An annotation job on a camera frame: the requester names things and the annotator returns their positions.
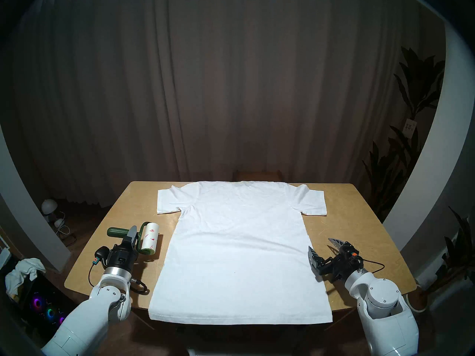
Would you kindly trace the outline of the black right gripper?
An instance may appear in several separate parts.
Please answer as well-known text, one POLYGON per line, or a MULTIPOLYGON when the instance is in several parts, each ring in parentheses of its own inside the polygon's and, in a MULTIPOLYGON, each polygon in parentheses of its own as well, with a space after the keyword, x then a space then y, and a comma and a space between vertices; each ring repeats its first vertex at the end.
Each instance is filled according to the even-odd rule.
POLYGON ((308 246, 308 259, 312 270, 317 271, 320 276, 331 274, 331 283, 336 280, 346 281, 355 271, 362 272, 362 257, 352 244, 335 238, 328 238, 328 241, 338 254, 327 259, 320 257, 311 246, 308 246))

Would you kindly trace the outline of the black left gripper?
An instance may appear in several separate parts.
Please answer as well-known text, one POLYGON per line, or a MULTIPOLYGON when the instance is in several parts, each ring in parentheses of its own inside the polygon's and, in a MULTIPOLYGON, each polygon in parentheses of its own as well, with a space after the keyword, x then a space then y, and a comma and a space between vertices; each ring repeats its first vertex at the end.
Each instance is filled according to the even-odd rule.
POLYGON ((139 253, 139 232, 137 226, 132 226, 127 238, 124 238, 120 244, 115 244, 110 250, 106 261, 106 269, 118 268, 132 274, 133 266, 138 259, 139 253))

